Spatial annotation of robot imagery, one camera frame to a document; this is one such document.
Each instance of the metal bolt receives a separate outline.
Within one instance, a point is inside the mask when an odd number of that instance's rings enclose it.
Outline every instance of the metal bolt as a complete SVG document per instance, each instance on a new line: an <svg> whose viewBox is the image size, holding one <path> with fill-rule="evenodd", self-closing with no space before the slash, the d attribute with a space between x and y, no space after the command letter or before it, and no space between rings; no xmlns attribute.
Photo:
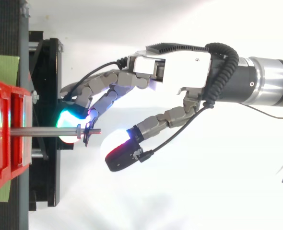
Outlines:
<svg viewBox="0 0 283 230"><path fill-rule="evenodd" d="M59 52L60 53L64 52L64 45L63 44L59 44Z"/></svg>
<svg viewBox="0 0 283 230"><path fill-rule="evenodd" d="M21 7L21 15L24 17L24 18L30 18L30 14L29 14L29 4L28 3L25 3L23 4L23 6Z"/></svg>
<svg viewBox="0 0 283 230"><path fill-rule="evenodd" d="M37 94L36 90L32 92L32 100L33 100L33 104L36 104L37 100L39 100L39 95Z"/></svg>

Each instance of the white wall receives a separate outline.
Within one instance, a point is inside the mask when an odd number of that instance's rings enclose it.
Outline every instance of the white wall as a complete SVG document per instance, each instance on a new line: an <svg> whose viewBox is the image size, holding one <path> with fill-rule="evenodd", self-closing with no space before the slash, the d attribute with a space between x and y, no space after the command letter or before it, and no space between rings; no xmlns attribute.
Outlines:
<svg viewBox="0 0 283 230"><path fill-rule="evenodd" d="M145 45L223 42L240 56L283 59L283 0L30 0L30 30L65 45L62 85ZM112 173L101 143L117 128L180 105L135 90L61 154L60 203L37 204L31 230L283 229L283 120L217 103L145 163ZM283 108L262 108L283 115ZM155 148L174 130L142 144Z"/></svg>

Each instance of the blue light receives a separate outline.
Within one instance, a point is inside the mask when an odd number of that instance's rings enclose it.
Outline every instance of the blue light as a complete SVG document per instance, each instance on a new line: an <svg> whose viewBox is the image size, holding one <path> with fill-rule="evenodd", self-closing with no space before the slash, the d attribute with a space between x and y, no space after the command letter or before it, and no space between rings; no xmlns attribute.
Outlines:
<svg viewBox="0 0 283 230"><path fill-rule="evenodd" d="M60 115L59 119L56 123L57 128L64 127L77 127L78 124L81 124L81 128L85 128L86 124L91 121L90 116L88 115L85 119L79 119L72 115L68 110L64 109ZM79 139L77 137L59 137L62 141L66 143L74 143Z"/></svg>

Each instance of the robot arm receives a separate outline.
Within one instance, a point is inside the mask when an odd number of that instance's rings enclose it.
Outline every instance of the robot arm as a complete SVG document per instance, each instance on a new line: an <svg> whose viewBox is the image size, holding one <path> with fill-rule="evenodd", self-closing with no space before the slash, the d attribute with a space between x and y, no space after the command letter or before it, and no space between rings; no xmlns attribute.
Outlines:
<svg viewBox="0 0 283 230"><path fill-rule="evenodd" d="M157 44L129 56L126 70L112 70L84 81L76 89L78 96L72 111L78 115L90 113L92 119L97 119L135 86L145 89L150 82L162 83L169 93L186 91L183 106L148 117L128 129L130 139L106 156L111 171L151 157L153 151L144 153L139 143L167 127L192 121L201 100L206 101L206 108L212 108L215 101L283 106L283 60L239 58L232 48L223 44L206 47ZM90 108L91 97L108 87L107 93Z"/></svg>

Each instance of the red plastic bin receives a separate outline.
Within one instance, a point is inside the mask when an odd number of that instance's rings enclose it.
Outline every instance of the red plastic bin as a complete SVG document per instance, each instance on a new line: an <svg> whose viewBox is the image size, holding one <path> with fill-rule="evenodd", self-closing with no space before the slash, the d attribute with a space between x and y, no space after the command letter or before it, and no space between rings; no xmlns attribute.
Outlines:
<svg viewBox="0 0 283 230"><path fill-rule="evenodd" d="M28 168L32 139L10 136L10 127L32 126L32 96L0 82L0 188Z"/></svg>

